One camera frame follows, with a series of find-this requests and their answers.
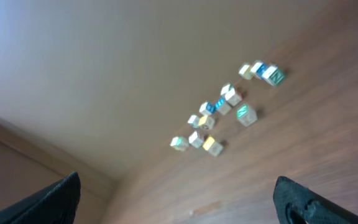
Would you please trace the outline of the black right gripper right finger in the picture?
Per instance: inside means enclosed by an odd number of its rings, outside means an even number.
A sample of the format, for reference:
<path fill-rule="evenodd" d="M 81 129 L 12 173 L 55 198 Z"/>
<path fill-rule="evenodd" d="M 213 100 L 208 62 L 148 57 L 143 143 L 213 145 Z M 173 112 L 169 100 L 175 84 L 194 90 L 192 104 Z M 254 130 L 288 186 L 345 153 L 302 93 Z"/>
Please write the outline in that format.
<path fill-rule="evenodd" d="M 280 224 L 358 224 L 358 215 L 285 176 L 275 183 L 273 202 Z"/>

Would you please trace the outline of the yellow top block red M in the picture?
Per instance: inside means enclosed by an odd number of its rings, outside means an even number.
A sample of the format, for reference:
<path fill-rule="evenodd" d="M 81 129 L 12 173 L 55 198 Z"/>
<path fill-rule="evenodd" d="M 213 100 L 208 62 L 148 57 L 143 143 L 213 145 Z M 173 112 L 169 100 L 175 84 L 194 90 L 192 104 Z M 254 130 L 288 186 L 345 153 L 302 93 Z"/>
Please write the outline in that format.
<path fill-rule="evenodd" d="M 211 130 L 214 128 L 216 120 L 212 116 L 204 115 L 198 121 L 199 128 L 203 130 Z"/>

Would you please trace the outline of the wooden block yellow K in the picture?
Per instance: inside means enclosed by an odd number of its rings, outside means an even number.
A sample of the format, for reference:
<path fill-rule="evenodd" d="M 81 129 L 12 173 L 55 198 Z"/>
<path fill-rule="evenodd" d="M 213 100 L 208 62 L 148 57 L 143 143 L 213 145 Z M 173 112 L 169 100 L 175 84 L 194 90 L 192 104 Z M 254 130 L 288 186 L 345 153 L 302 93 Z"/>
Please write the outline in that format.
<path fill-rule="evenodd" d="M 224 149 L 223 145 L 215 138 L 208 136 L 202 145 L 203 149 L 209 152 L 212 156 L 217 157 Z"/>

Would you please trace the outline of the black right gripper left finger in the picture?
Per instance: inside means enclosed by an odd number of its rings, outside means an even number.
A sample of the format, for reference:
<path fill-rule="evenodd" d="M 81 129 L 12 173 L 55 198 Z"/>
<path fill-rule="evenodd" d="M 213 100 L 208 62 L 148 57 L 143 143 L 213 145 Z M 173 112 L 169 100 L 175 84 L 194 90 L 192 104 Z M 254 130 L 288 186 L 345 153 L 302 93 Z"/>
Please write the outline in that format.
<path fill-rule="evenodd" d="M 0 224 L 73 224 L 81 197 L 77 172 L 0 211 Z"/>

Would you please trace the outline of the wooden block blue H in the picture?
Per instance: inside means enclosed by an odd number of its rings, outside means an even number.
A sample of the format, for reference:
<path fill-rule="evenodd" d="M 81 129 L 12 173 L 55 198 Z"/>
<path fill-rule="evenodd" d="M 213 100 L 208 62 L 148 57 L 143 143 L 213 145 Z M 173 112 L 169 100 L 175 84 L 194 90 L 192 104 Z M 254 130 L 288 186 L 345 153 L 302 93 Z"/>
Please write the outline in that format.
<path fill-rule="evenodd" d="M 222 115 L 226 115 L 231 110 L 231 105 L 225 100 L 224 97 L 220 97 L 214 104 L 215 110 L 221 113 Z"/>

